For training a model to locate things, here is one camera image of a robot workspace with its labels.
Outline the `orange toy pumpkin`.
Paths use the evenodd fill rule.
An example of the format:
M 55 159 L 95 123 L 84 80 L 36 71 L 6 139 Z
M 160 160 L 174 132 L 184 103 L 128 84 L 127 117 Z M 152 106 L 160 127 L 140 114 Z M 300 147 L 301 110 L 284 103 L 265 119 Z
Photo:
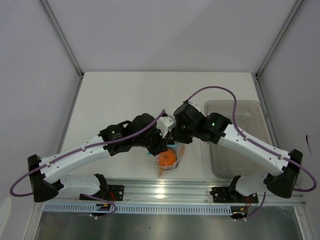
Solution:
M 168 149 L 157 155 L 157 164 L 160 167 L 170 166 L 177 161 L 177 154 L 174 150 Z

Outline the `clear zip top bag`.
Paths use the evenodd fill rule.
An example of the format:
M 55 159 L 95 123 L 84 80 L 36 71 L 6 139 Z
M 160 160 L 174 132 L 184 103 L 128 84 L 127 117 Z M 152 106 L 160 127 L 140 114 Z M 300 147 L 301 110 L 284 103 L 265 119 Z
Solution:
M 167 145 L 167 151 L 154 156 L 157 177 L 162 178 L 167 173 L 176 170 L 185 155 L 186 145 L 180 142 Z

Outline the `toy pineapple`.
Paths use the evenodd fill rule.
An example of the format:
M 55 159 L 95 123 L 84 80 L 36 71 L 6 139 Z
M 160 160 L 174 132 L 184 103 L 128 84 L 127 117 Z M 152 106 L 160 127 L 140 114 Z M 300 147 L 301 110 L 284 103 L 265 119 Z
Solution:
M 186 145 L 185 144 L 181 144 L 180 148 L 179 148 L 179 153 L 178 153 L 178 158 L 181 159 L 186 151 Z

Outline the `purple toy onion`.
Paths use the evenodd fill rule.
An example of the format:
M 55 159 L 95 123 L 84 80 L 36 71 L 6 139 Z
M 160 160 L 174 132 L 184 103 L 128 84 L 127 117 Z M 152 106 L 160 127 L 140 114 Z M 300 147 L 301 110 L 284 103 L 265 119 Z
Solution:
M 179 162 L 176 161 L 176 162 L 175 162 L 174 164 L 172 164 L 172 165 L 164 166 L 164 169 L 165 169 L 166 171 L 175 170 L 175 169 L 178 167 L 178 165 L 179 165 Z

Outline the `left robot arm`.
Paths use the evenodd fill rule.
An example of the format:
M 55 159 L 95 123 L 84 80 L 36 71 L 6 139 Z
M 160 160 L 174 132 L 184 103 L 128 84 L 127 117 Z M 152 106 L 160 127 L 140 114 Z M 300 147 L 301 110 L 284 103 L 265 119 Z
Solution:
M 169 124 L 166 115 L 155 119 L 144 113 L 132 121 L 109 125 L 66 153 L 43 158 L 30 156 L 27 162 L 34 201 L 42 203 L 55 197 L 110 200 L 111 190 L 102 174 L 71 176 L 69 173 L 93 161 L 126 153 L 133 147 L 146 148 L 153 156 L 165 152 Z

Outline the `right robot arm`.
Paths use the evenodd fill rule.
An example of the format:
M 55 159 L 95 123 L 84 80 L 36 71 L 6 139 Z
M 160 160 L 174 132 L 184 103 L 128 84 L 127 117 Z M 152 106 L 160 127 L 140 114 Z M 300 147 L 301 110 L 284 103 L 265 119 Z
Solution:
M 238 175 L 232 180 L 228 196 L 239 202 L 254 193 L 271 192 L 289 199 L 294 191 L 303 154 L 269 145 L 236 127 L 229 118 L 213 112 L 204 116 L 190 102 L 184 101 L 173 113 L 175 141 L 190 144 L 194 138 L 231 149 L 262 166 L 261 173 Z

